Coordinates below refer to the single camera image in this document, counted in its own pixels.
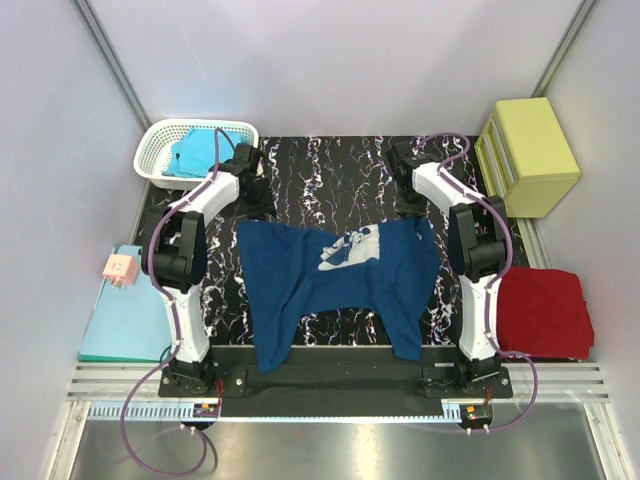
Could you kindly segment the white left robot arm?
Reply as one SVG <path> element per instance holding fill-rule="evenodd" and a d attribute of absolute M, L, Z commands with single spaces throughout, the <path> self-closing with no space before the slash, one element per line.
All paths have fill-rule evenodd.
<path fill-rule="evenodd" d="M 206 228 L 236 202 L 250 217 L 276 214 L 269 181 L 261 170 L 263 158 L 259 148 L 240 144 L 231 159 L 215 162 L 182 199 L 146 214 L 142 270 L 164 301 L 171 334 L 162 372 L 168 383 L 182 385 L 196 396 L 208 394 L 216 382 L 200 299 L 208 268 Z"/>

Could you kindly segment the dark blue t-shirt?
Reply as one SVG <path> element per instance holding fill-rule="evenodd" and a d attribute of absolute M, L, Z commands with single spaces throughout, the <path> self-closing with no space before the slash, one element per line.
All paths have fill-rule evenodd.
<path fill-rule="evenodd" d="M 243 221 L 237 239 L 261 372 L 287 360 L 303 316 L 345 308 L 373 311 L 394 355 L 420 360 L 420 319 L 441 266 L 427 219 L 407 217 L 342 235 Z"/>

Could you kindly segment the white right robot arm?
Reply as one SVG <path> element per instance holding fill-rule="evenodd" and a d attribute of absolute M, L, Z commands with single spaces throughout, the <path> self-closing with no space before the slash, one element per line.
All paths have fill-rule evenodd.
<path fill-rule="evenodd" d="M 408 142 L 392 145 L 386 158 L 404 213 L 416 215 L 429 201 L 448 218 L 447 260 L 462 292 L 459 359 L 452 380 L 460 393 L 476 396 L 501 368 L 495 333 L 498 294 L 513 259 L 506 207 L 500 197 L 485 197 L 464 185 L 435 156 L 415 153 Z"/>

